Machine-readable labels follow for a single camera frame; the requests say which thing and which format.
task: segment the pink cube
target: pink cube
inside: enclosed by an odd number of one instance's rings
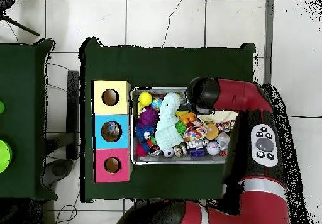
[[[93,154],[94,182],[126,182],[130,180],[132,164],[130,152],[124,149],[96,149]]]

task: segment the plastic container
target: plastic container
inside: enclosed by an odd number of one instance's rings
[[[131,128],[131,161],[133,163],[143,164],[223,164],[225,163],[226,157],[222,155],[210,155],[207,153],[204,147],[204,157],[164,157],[162,154],[157,156],[147,155],[145,157],[139,157],[136,154],[136,146],[138,144],[138,138],[135,136],[135,125],[138,121],[138,96],[141,92],[149,92],[150,94],[164,94],[168,92],[175,92],[181,95],[181,104],[185,103],[185,91],[186,87],[137,87],[130,91],[130,128]]]
[[[8,167],[11,158],[12,151],[10,146],[5,141],[0,140],[0,173]]]

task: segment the green table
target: green table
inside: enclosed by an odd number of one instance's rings
[[[103,47],[88,38],[80,48],[81,201],[120,198],[212,199],[222,193],[223,164],[134,165],[129,182],[92,178],[91,80],[126,80],[131,87],[187,86],[199,76],[253,81],[255,45],[241,48]]]
[[[41,184],[45,164],[45,76],[53,40],[35,45],[0,43],[0,139],[13,158],[0,173],[0,197],[57,199]]]

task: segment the yellow cube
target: yellow cube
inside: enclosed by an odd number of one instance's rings
[[[94,81],[94,112],[96,115],[122,115],[129,113],[127,81]]]

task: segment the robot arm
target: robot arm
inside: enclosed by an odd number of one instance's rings
[[[199,77],[191,81],[186,96],[191,109],[199,114],[212,110],[239,112],[224,168],[224,195],[219,201],[222,211],[190,201],[162,201],[126,214],[121,222],[137,224],[131,219],[138,213],[142,217],[146,211],[148,224],[289,224],[273,109],[260,86]],[[237,212],[224,213],[229,211],[227,207],[235,207]]]

